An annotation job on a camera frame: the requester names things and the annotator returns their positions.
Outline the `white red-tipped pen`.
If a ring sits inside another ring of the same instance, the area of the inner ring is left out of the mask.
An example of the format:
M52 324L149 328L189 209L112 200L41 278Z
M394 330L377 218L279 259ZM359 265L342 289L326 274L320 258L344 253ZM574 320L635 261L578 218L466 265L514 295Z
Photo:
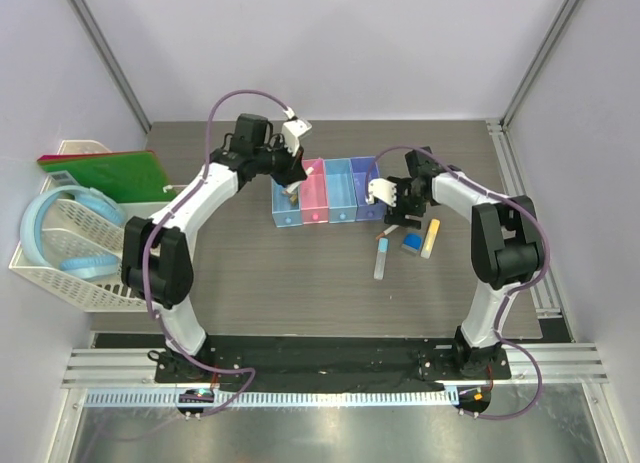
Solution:
M380 240L382 238L388 237L391 233L396 231L399 228L399 225L391 225L383 230L380 234L376 236L376 240Z

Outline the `blue grey pencil sharpener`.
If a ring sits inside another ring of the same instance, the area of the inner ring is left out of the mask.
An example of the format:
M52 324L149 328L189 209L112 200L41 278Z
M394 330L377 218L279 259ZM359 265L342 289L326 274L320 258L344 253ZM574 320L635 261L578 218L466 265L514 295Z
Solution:
M408 233L401 244L401 249L410 254L418 254L422 247L422 238L419 234Z

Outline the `blue capped clear tube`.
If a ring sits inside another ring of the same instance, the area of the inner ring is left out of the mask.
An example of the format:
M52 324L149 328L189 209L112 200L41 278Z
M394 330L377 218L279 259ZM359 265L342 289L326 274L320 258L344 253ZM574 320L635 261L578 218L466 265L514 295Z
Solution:
M386 237L378 239L376 261L374 265L373 278L375 280L382 280L384 278L386 257L388 254L389 240Z

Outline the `yellow capped white highlighter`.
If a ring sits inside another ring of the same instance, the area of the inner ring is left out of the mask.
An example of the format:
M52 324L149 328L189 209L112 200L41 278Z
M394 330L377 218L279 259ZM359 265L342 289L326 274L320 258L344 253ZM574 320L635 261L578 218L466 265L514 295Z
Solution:
M430 221L420 253L420 256L422 258L429 259L431 257L434 244L439 233L440 225L441 222L439 219L434 218Z

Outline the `four-colour compartment organizer box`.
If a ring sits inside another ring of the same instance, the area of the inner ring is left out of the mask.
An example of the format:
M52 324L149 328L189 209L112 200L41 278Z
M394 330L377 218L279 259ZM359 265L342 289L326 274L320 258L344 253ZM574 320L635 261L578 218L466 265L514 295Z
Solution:
M384 217L386 205L365 201L365 179L379 177L379 168L372 156L310 159L303 167L313 166L314 172L294 195L282 194L284 187L271 184L271 213L278 228L321 223L353 223L377 221Z

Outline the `white pink-tipped marker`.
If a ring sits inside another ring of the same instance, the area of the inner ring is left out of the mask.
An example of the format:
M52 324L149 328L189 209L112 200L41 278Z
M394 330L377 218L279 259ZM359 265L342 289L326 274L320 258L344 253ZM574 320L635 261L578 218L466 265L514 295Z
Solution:
M306 168L306 169L305 169L305 176L304 176L301 180L299 180L299 181L301 181L301 184L302 184L304 181L306 181L306 180L308 179L308 177L309 177L313 172L314 172L314 167L313 167L313 166L311 166L311 167L309 167L309 168Z

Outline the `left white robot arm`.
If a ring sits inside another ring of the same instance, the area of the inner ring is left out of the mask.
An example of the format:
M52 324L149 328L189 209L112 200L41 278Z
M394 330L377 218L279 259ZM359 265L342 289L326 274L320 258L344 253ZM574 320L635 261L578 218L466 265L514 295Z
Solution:
M242 114L222 146L205 153L202 169L177 197L125 225L122 281L160 325L166 344L160 360L176 365L190 381L218 371L190 300L194 240L214 212L256 176L268 175L281 186L306 180L302 141L310 133L310 123L295 115L275 131L267 118Z

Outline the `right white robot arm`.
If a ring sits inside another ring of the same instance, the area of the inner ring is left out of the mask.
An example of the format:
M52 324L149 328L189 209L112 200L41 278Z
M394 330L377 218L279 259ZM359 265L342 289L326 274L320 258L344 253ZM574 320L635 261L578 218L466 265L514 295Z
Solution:
M367 184L368 197L387 205L388 225L418 229L429 206L445 206L470 224L471 266L478 280L467 317L456 329L451 363L478 378L500 360L502 327L513 300L548 269L547 240L526 195L509 197L441 163L428 147L405 154L408 175Z

